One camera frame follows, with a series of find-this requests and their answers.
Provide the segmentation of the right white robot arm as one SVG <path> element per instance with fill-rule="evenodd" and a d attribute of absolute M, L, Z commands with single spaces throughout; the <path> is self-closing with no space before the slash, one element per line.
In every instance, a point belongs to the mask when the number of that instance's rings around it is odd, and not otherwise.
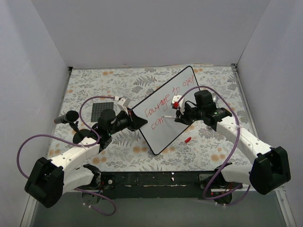
<path fill-rule="evenodd" d="M 225 108 L 218 108 L 212 94 L 207 90 L 194 94 L 195 102 L 184 100 L 184 96 L 173 97 L 172 107 L 176 110 L 175 122 L 191 125 L 203 123 L 234 144 L 250 161 L 252 167 L 235 166 L 225 160 L 215 174 L 205 181 L 204 191 L 216 184 L 220 188 L 230 183 L 247 184 L 266 195 L 291 180 L 287 151 L 272 147 L 242 128 L 238 119 Z"/>

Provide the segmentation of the white board with black frame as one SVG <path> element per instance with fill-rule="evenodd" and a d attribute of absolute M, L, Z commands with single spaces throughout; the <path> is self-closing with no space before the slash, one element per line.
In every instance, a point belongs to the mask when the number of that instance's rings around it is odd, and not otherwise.
<path fill-rule="evenodd" d="M 177 110 L 171 106 L 173 96 L 182 96 L 196 86 L 198 81 L 194 70 L 188 66 L 133 107 L 138 116 L 148 121 L 139 131 L 153 154 L 160 154 L 188 128 L 187 125 L 174 122 L 174 118 L 163 116 L 176 116 Z"/>

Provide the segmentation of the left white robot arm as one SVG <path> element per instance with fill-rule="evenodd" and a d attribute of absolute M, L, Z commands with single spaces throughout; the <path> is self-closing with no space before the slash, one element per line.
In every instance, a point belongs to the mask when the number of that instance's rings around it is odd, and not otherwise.
<path fill-rule="evenodd" d="M 98 122 L 76 147 L 51 159 L 42 157 L 36 161 L 25 191 L 49 208 L 70 190 L 99 188 L 101 171 L 84 161 L 103 151 L 111 143 L 113 134 L 124 129 L 138 130 L 147 122 L 131 109 L 119 114 L 112 109 L 102 111 Z"/>

